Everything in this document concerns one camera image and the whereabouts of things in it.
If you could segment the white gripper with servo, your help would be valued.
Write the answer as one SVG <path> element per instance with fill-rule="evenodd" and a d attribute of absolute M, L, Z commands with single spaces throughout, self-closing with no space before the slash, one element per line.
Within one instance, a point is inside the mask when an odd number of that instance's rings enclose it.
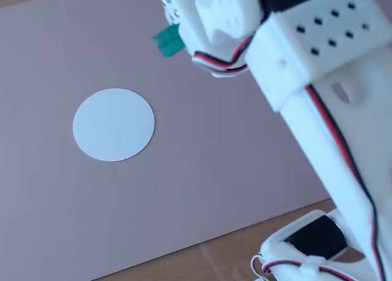
<path fill-rule="evenodd" d="M 160 0 L 191 61 L 216 78 L 247 72 L 244 59 L 266 12 L 262 0 Z"/>

